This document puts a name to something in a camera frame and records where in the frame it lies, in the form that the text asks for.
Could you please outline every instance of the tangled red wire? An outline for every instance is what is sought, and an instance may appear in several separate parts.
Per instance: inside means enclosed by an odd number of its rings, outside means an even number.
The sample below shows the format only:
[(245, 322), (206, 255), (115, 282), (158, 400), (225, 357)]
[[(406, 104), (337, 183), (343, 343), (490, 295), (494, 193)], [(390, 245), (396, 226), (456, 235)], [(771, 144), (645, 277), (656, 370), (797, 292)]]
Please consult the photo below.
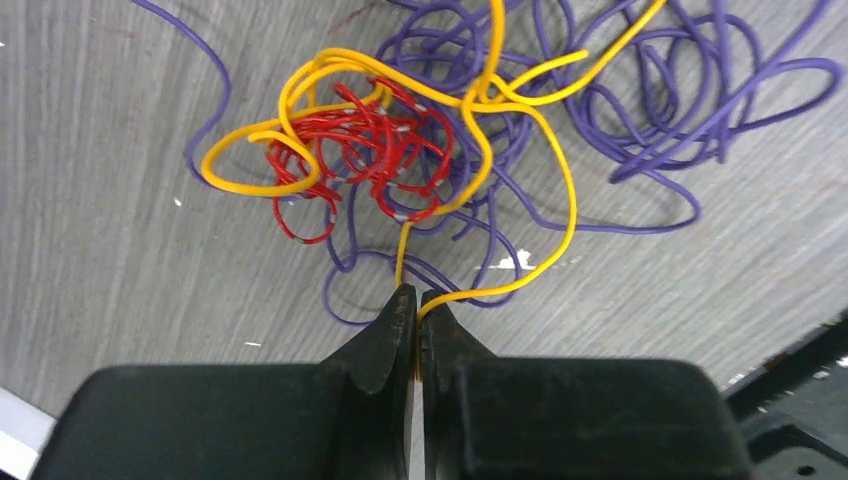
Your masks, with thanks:
[[(354, 108), (317, 112), (292, 121), (298, 138), (310, 146), (321, 168), (318, 182), (298, 194), (305, 200), (321, 199), (330, 209), (330, 221), (323, 233), (312, 238), (296, 235), (287, 225), (280, 207), (281, 198), (273, 198), (274, 217), (280, 229), (290, 238), (305, 244), (316, 244), (326, 240), (335, 228), (337, 203), (343, 200), (336, 189), (344, 183), (371, 183), (370, 194), (386, 215), (398, 221), (423, 220), (439, 208), (441, 201), (435, 190), (450, 173), (450, 159), (454, 147), (454, 132), (444, 115), (416, 101), (406, 90), (382, 77), (370, 80), (372, 86), (380, 83), (392, 91), (393, 106), (398, 114), (389, 114), (379, 100), (365, 104), (348, 87), (341, 83), (333, 90)], [(444, 145), (436, 145), (418, 130), (428, 122), (436, 122), (446, 133)], [(340, 158), (328, 163), (328, 147), (336, 145)], [(411, 185), (399, 181), (400, 175), (410, 169), (416, 159), (429, 153), (436, 159), (436, 170), (424, 185)], [(265, 158), (277, 176), (277, 185), (294, 183), (309, 172), (306, 161), (281, 142), (273, 141), (265, 152)], [(428, 202), (428, 206), (414, 213), (404, 214), (393, 209), (386, 201), (390, 189), (417, 194)]]

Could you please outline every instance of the gray wooden tabletop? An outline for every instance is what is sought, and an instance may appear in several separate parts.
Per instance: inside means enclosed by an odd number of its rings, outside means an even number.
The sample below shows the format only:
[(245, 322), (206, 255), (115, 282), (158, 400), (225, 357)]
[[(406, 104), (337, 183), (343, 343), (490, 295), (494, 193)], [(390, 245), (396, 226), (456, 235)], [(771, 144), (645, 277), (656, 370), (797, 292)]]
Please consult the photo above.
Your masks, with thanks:
[[(233, 102), (216, 138), (274, 115), (280, 86), (318, 49), (373, 53), (406, 15), (381, 3), (333, 28), (365, 3), (161, 1), (231, 70)], [(589, 18), (610, 2), (572, 3)], [(709, 7), (684, 3), (694, 13)], [(814, 2), (730, 3), (770, 52)], [(848, 60), (848, 11), (836, 3), (794, 56)], [(186, 172), (182, 149), (214, 110), (220, 80), (171, 25), (126, 1), (3, 0), (0, 42), (0, 385), (56, 415), (107, 365), (312, 361), (355, 333), (321, 305), (324, 248), (282, 235), (267, 200), (213, 191)], [(538, 52), (519, 15), (508, 42)], [(629, 78), (609, 82), (635, 98)], [(757, 112), (803, 102), (821, 84), (818, 73), (773, 79)], [(574, 133), (562, 109), (546, 113), (571, 160), (582, 216), (648, 225), (688, 214), (642, 180), (608, 185), (612, 162)], [(452, 308), (499, 354), (681, 358), (723, 384), (848, 304), (846, 120), (840, 92), (806, 116), (740, 137), (725, 165), (672, 175), (704, 204), (691, 228), (579, 233), (507, 306)], [(516, 178), (538, 185), (542, 211), (562, 219), (546, 148), (535, 142)], [(259, 147), (240, 145), (223, 161), (233, 175), (269, 173)], [(559, 234), (509, 202), (500, 224), (534, 265)], [(392, 252), (397, 226), (368, 202), (358, 208), (363, 246)], [(292, 211), (296, 220), (314, 214)], [(467, 284), (483, 238), (414, 239), (410, 251)], [(490, 281), (507, 275), (494, 271)], [(338, 279), (333, 302), (363, 320), (391, 291), (386, 265), (365, 260)]]

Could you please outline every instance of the gray table surface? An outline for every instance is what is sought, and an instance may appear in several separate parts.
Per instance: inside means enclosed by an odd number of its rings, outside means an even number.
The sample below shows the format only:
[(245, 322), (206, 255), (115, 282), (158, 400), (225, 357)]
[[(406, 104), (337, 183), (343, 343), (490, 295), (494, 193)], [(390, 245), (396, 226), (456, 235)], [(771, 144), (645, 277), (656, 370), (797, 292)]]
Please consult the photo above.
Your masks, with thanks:
[[(274, 115), (282, 82), (318, 49), (373, 53), (406, 15), (381, 3), (333, 28), (364, 3), (161, 2), (231, 69), (233, 102), (216, 137)], [(572, 3), (582, 19), (610, 4)], [(769, 52), (813, 4), (730, 3)], [(834, 2), (794, 56), (848, 59), (843, 7)], [(597, 41), (620, 27), (610, 24)], [(538, 54), (530, 28), (529, 16), (514, 14), (508, 44)], [(185, 171), (181, 151), (214, 110), (220, 82), (172, 26), (126, 1), (4, 0), (0, 42), (0, 385), (57, 415), (107, 365), (313, 361), (355, 333), (320, 303), (317, 285), (330, 268), (322, 247), (283, 236), (268, 201), (212, 191)], [(747, 60), (740, 49), (737, 80)], [(607, 83), (635, 104), (621, 63)], [(698, 75), (683, 71), (681, 84), (694, 88)], [(821, 77), (767, 82), (757, 112), (802, 102)], [(560, 108), (545, 111), (571, 160), (581, 216), (647, 225), (688, 214), (682, 200), (642, 180), (608, 185), (612, 163)], [(840, 92), (804, 117), (747, 134), (726, 165), (673, 175), (705, 206), (695, 226), (655, 237), (580, 233), (506, 307), (454, 311), (499, 354), (680, 358), (723, 384), (848, 304), (846, 119)], [(563, 219), (546, 148), (535, 142), (516, 178), (535, 182), (542, 211)], [(261, 153), (239, 145), (223, 171), (267, 176)], [(541, 261), (559, 234), (536, 227), (507, 195), (499, 202), (503, 230), (530, 252), (528, 263)], [(391, 252), (398, 228), (367, 201), (358, 211), (364, 246)], [(308, 222), (315, 212), (295, 206), (291, 218)], [(414, 239), (410, 251), (467, 283), (483, 238)], [(494, 271), (490, 282), (507, 273)], [(391, 289), (386, 266), (364, 261), (339, 279), (333, 302), (367, 319)]]

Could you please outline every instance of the scratched surface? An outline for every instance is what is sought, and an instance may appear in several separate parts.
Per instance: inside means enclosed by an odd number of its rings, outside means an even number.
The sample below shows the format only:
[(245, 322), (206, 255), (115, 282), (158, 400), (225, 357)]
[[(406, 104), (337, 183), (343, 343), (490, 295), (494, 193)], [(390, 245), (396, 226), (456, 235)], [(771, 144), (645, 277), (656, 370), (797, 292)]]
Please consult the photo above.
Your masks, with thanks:
[[(364, 3), (162, 5), (231, 69), (235, 91), (220, 136), (271, 117), (279, 86), (319, 48), (373, 52), (405, 15), (381, 3), (333, 28)], [(573, 3), (588, 18), (609, 2)], [(812, 4), (734, 3), (768, 51)], [(846, 16), (834, 8), (796, 55), (848, 59), (835, 40), (848, 34)], [(533, 54), (529, 28), (526, 16), (515, 17), (508, 40)], [(598, 41), (604, 33), (612, 35), (601, 31)], [(106, 365), (311, 361), (353, 335), (320, 303), (330, 268), (322, 247), (284, 237), (268, 201), (209, 190), (185, 172), (180, 152), (214, 110), (220, 83), (174, 28), (129, 2), (5, 0), (0, 42), (2, 386), (56, 415)], [(696, 80), (685, 77), (683, 87)], [(758, 112), (809, 98), (804, 85), (820, 80), (810, 73), (770, 81)], [(630, 86), (625, 75), (611, 82), (623, 92)], [(688, 214), (647, 183), (607, 185), (611, 163), (573, 133), (561, 110), (549, 112), (572, 161), (582, 216), (646, 225)], [(724, 383), (848, 304), (846, 120), (840, 93), (806, 117), (751, 133), (733, 144), (728, 164), (673, 175), (705, 205), (697, 225), (659, 237), (579, 234), (508, 306), (455, 312), (500, 354), (682, 358)], [(564, 192), (546, 148), (536, 142), (516, 177), (538, 185), (543, 213), (562, 219)], [(256, 147), (240, 145), (227, 158), (228, 175), (268, 175)], [(499, 203), (503, 230), (527, 252), (526, 264), (537, 264), (558, 235), (536, 227), (513, 199)], [(398, 228), (364, 200), (357, 211), (363, 246), (391, 251)], [(306, 232), (317, 228), (318, 213), (291, 207)], [(484, 238), (414, 239), (410, 251), (467, 284)], [(493, 270), (488, 282), (508, 276)], [(335, 283), (333, 303), (366, 319), (391, 282), (385, 264), (365, 260)]]

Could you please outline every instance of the yellow wire loop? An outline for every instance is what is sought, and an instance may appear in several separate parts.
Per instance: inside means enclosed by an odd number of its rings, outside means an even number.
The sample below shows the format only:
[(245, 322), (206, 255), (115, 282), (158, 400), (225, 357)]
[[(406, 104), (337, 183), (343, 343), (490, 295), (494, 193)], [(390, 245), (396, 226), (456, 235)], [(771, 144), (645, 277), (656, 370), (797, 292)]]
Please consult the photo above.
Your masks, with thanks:
[[(587, 58), (589, 56), (589, 52), (586, 50), (579, 50), (546, 61), (527, 70), (511, 82), (507, 83), (503, 78), (497, 75), (497, 66), (503, 50), (506, 30), (506, 9), (504, 7), (503, 0), (490, 0), (492, 35), (488, 49), (488, 56), (485, 64), (483, 65), (483, 70), (480, 76), (477, 77), (462, 98), (457, 98), (428, 87), (427, 85), (404, 75), (379, 60), (360, 52), (344, 48), (325, 49), (319, 52), (311, 61), (298, 68), (294, 75), (292, 75), (292, 77), (285, 83), (280, 91), (280, 96), (277, 102), (278, 118), (241, 127), (221, 138), (206, 153), (206, 156), (201, 163), (201, 174), (210, 185), (218, 187), (221, 190), (242, 195), (279, 197), (299, 193), (310, 188), (318, 181), (320, 177), (320, 168), (318, 162), (310, 151), (310, 146), (304, 144), (297, 137), (297, 133), (294, 131), (291, 121), (316, 112), (354, 107), (351, 103), (325, 106), (316, 105), (317, 84), (319, 81), (327, 78), (328, 76), (344, 72), (377, 75), (386, 77), (404, 88), (427, 97), (435, 102), (459, 109), (468, 131), (480, 146), (480, 170), (451, 203), (441, 205), (433, 213), (433, 215), (445, 215), (464, 205), (482, 186), (492, 169), (494, 157), (492, 144), (480, 128), (480, 125), (474, 115), (507, 112), (529, 115), (533, 117), (536, 123), (539, 124), (539, 127), (550, 143), (554, 156), (562, 170), (569, 205), (568, 224), (562, 241), (547, 259), (527, 273), (524, 277), (499, 287), (462, 290), (441, 295), (421, 306), (421, 309), (418, 311), (417, 321), (420, 322), (427, 313), (437, 306), (450, 301), (481, 296), (501, 295), (512, 292), (532, 282), (542, 272), (548, 269), (548, 267), (553, 265), (563, 255), (563, 253), (565, 253), (577, 228), (577, 195), (575, 193), (574, 180), (571, 177), (565, 153), (563, 152), (562, 146), (557, 140), (556, 134), (550, 124), (535, 107), (559, 102), (589, 84), (589, 82), (591, 82), (601, 72), (601, 70), (606, 67), (607, 64), (609, 64), (609, 62), (625, 46), (627, 46), (633, 37), (645, 27), (651, 18), (653, 18), (663, 7), (666, 1), (667, 0), (654, 0), (639, 19), (628, 27), (622, 36), (618, 38), (618, 40), (616, 40), (603, 53), (603, 55), (601, 55), (595, 64), (574, 83), (554, 93), (539, 97), (527, 97), (516, 92), (522, 86), (538, 78), (540, 75), (544, 75), (556, 68), (561, 68)], [(488, 92), (492, 86), (494, 86), (499, 93), (490, 98), (488, 97)], [(303, 99), (304, 95), (306, 96), (307, 106), (303, 109), (297, 109), (296, 107)], [(388, 107), (392, 102), (392, 94), (390, 89), (386, 88), (382, 84), (376, 83), (374, 90), (364, 97), (362, 101), (364, 103), (370, 103), (378, 99), (384, 107)], [(298, 155), (303, 157), (309, 165), (309, 174), (302, 180), (295, 183), (280, 186), (246, 185), (218, 177), (213, 172), (213, 166), (218, 156), (242, 137), (247, 137), (250, 142), (276, 140), (285, 144)], [(398, 286), (403, 281), (404, 253), (406, 251), (409, 233), (413, 225), (413, 222), (406, 222), (401, 227), (395, 265), (395, 283)]]

